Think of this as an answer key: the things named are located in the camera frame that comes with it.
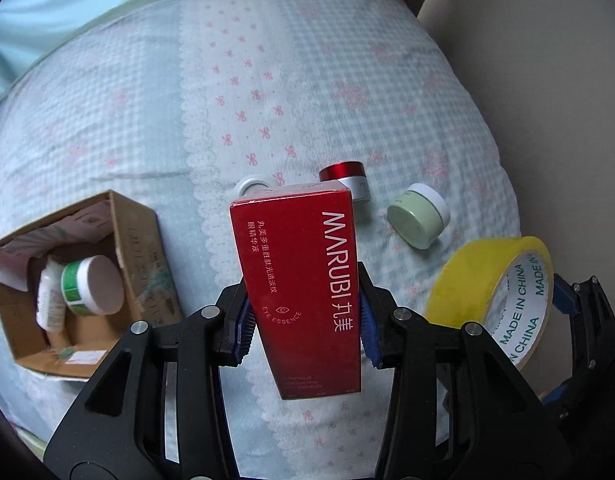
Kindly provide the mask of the grey white round jar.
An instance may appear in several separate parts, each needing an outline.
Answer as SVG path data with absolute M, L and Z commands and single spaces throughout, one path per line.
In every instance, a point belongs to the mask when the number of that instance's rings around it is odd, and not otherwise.
M 232 200 L 238 200 L 242 196 L 246 196 L 248 192 L 253 192 L 259 188 L 272 188 L 275 185 L 264 174 L 250 174 L 243 177 L 234 186 L 232 191 Z

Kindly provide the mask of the red Marubi carton box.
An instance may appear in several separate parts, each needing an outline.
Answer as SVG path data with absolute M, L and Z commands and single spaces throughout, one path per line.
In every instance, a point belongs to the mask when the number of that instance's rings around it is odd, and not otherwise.
M 230 220 L 265 356 L 285 400 L 361 389 L 352 195 L 337 181 L 253 192 Z

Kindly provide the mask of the white pill bottle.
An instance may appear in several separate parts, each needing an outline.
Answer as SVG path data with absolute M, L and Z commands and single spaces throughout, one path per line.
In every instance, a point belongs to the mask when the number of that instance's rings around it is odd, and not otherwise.
M 49 258 L 38 282 L 36 322 L 46 333 L 58 334 L 65 328 L 67 306 L 61 290 L 64 269 L 56 259 Z

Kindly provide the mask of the open cardboard box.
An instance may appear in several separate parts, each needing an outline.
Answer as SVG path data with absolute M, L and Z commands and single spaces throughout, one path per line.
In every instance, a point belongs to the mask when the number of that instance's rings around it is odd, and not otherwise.
M 28 370 L 90 378 L 133 323 L 182 318 L 155 211 L 117 192 L 0 239 L 0 319 Z

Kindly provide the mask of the pale green cream jar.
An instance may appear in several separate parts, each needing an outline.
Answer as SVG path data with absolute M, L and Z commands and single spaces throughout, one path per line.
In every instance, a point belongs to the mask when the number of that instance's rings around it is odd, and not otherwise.
M 390 204 L 387 219 L 409 246 L 426 250 L 451 222 L 451 211 L 431 186 L 413 183 Z

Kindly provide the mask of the red lidded silver jar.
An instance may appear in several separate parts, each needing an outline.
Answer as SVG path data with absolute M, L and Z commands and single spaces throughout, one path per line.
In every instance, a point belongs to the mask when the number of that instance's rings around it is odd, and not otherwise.
M 354 203 L 367 203 L 371 200 L 370 188 L 367 181 L 365 167 L 357 160 L 335 162 L 318 173 L 321 182 L 338 181 L 351 192 Z

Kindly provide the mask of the yellow packing tape roll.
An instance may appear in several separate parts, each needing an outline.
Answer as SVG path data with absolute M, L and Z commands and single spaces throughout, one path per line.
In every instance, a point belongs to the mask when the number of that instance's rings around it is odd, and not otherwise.
M 522 368 L 541 341 L 553 296 L 553 262 L 539 238 L 481 238 L 445 263 L 425 318 L 452 328 L 480 324 Z

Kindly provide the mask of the green labelled white jar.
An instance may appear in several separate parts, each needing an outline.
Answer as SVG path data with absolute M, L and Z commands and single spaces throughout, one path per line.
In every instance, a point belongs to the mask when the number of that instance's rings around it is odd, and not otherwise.
M 124 304 L 121 274 L 103 255 L 68 263 L 62 271 L 61 290 L 67 308 L 79 316 L 114 315 Z

